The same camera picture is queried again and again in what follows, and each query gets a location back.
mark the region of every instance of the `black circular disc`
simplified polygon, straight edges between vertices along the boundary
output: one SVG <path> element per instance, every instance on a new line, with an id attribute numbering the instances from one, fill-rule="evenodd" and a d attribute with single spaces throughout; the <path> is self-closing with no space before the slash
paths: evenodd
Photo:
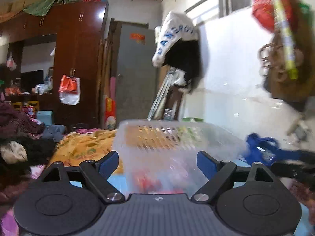
<path id="1" fill-rule="evenodd" d="M 100 202 L 90 191 L 67 184 L 31 188 L 16 201 L 15 220 L 27 232 L 57 236 L 77 232 L 100 212 Z"/>
<path id="2" fill-rule="evenodd" d="M 293 233 L 301 218 L 301 206 L 283 188 L 237 187 L 219 197 L 216 210 L 228 226 L 247 235 Z"/>

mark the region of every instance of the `brown cabinet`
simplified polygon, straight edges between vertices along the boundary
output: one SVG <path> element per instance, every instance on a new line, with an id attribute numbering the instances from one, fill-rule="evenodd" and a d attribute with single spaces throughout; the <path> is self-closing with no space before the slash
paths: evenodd
<path id="1" fill-rule="evenodd" d="M 71 126 L 83 122 L 91 128 L 99 127 L 96 79 L 106 15 L 106 3 L 77 2 L 54 5 L 45 17 L 21 12 L 0 24 L 0 45 L 57 34 L 51 96 L 55 124 Z M 80 102 L 75 106 L 62 104 L 58 93 L 62 75 L 69 75 L 71 68 L 76 69 L 81 85 Z"/>

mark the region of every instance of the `blue strap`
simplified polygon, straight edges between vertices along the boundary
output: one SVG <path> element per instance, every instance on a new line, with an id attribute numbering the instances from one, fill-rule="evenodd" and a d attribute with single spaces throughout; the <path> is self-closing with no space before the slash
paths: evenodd
<path id="1" fill-rule="evenodd" d="M 246 162 L 252 165 L 255 161 L 260 161 L 266 166 L 271 166 L 274 162 L 280 160 L 299 160 L 300 151 L 286 151 L 279 148 L 279 143 L 276 139 L 271 137 L 261 138 L 257 133 L 252 133 L 247 136 L 247 143 L 249 153 L 244 156 Z M 275 157 L 271 160 L 265 160 L 262 152 L 258 149 L 262 148 L 265 151 L 272 153 Z"/>

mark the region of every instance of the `white tiled wall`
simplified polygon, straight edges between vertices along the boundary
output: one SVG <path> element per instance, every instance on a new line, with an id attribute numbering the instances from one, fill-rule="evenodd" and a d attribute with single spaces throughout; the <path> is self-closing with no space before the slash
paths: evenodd
<path id="1" fill-rule="evenodd" d="M 163 18 L 170 10 L 183 12 L 197 1 L 164 0 Z M 315 0 L 305 1 L 315 6 Z M 261 87 L 257 53 L 272 35 L 252 17 L 251 8 L 219 19 L 218 0 L 208 3 L 188 14 L 195 23 L 205 22 L 199 27 L 204 78 L 198 89 L 186 96 L 182 115 L 203 118 L 242 139 L 257 132 L 278 139 L 285 148 L 294 148 L 286 131 L 298 113 L 282 101 L 269 98 Z M 309 107 L 307 113 L 313 114 L 312 102 Z M 307 124 L 315 132 L 315 119 L 309 117 Z M 305 147 L 315 150 L 313 135 Z"/>

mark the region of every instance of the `red bag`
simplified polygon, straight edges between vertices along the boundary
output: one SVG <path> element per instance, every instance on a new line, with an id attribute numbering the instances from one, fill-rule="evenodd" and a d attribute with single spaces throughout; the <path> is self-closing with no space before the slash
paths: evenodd
<path id="1" fill-rule="evenodd" d="M 59 93 L 61 92 L 77 94 L 78 84 L 76 77 L 63 75 L 59 87 Z"/>
<path id="2" fill-rule="evenodd" d="M 290 0 L 281 0 L 291 29 L 296 29 L 297 25 L 293 16 Z M 259 23 L 270 32 L 275 30 L 274 8 L 272 0 L 255 0 L 253 5 L 253 16 Z"/>

